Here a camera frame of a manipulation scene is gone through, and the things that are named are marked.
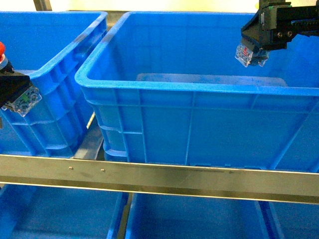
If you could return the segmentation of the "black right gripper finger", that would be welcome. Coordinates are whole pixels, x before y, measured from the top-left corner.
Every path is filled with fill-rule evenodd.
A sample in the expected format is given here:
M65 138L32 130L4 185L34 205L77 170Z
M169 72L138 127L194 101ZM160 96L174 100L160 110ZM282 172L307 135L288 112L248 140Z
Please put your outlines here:
M241 43L249 50L264 50L262 42L264 24L264 11L260 8L241 28Z
M319 35L319 3L292 6L287 1L259 2L259 45L265 50L286 49L298 34Z

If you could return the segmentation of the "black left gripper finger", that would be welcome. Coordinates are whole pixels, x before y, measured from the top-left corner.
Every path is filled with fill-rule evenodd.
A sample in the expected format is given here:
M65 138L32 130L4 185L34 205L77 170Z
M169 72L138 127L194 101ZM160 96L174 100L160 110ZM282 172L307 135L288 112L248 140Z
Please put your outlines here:
M0 106L13 103L30 87L30 77L20 72L0 74Z

